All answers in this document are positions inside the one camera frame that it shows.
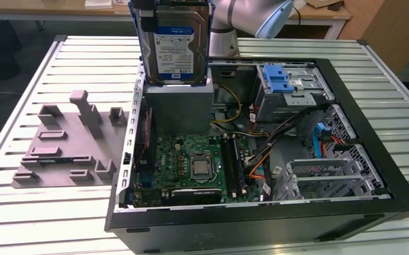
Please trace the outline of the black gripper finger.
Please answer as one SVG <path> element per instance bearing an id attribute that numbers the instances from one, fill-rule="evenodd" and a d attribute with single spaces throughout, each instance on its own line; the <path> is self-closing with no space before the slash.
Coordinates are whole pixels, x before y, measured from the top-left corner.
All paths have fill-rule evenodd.
<path id="1" fill-rule="evenodd" d="M 133 0 L 132 6 L 142 31 L 154 31 L 154 1 Z"/>

